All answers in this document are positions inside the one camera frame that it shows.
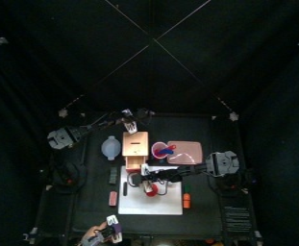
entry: table surface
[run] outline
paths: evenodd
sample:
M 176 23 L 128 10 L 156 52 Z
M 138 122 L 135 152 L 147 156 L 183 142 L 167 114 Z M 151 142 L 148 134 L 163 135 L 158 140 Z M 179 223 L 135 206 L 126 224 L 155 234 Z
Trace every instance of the table surface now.
M 138 124 L 139 131 L 150 133 L 150 146 L 155 141 L 198 141 L 202 144 L 203 160 L 211 152 L 232 151 L 243 162 L 242 144 L 238 126 L 227 117 L 204 116 L 156 116 L 148 125 Z M 216 194 L 208 186 L 206 175 L 183 178 L 183 185 L 191 188 L 191 209 L 183 215 L 118 214 L 118 206 L 110 207 L 110 192 L 119 192 L 119 181 L 110 184 L 110 170 L 116 167 L 118 178 L 124 165 L 122 154 L 115 160 L 107 160 L 101 154 L 101 143 L 114 135 L 122 143 L 123 126 L 92 133 L 87 138 L 84 165 L 87 180 L 79 192 L 72 215 L 72 231 L 85 230 L 100 224 L 111 214 L 116 215 L 124 235 L 150 234 L 188 239 L 220 237 L 220 210 Z M 152 156 L 150 165 L 171 165 L 167 160 L 159 162 Z
M 138 129 L 150 133 L 150 147 L 156 141 L 200 142 L 203 160 L 212 152 L 232 151 L 238 155 L 240 170 L 246 169 L 238 122 L 228 115 L 156 115 L 148 125 L 138 123 Z M 81 162 L 85 166 L 85 182 L 73 194 L 56 189 L 43 192 L 36 227 L 43 238 L 60 237 L 63 245 L 69 238 L 79 238 L 93 225 L 100 225 L 115 214 L 124 238 L 164 237 L 172 239 L 223 239 L 231 245 L 236 237 L 248 238 L 255 245 L 255 218 L 250 195 L 230 199 L 212 191 L 215 179 L 204 174 L 183 177 L 182 186 L 190 186 L 191 208 L 183 215 L 119 214 L 118 206 L 110 207 L 110 192 L 119 193 L 120 168 L 124 158 L 107 160 L 101 144 L 110 135 L 122 143 L 126 129 L 116 125 L 92 132 L 73 148 L 59 152 L 64 160 Z M 155 160 L 150 166 L 176 166 L 167 160 Z M 116 184 L 110 184 L 111 167 L 116 168 Z

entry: cable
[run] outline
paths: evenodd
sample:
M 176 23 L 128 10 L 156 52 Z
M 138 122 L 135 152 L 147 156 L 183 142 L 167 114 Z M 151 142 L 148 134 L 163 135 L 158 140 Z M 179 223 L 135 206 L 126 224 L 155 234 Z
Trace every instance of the cable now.
M 130 184 L 130 186 L 138 187 L 138 186 L 135 186 L 134 184 L 130 183 L 130 176 L 131 176 L 131 174 L 138 174 L 138 173 L 136 172 L 131 172 L 131 173 L 127 174 L 127 183 Z

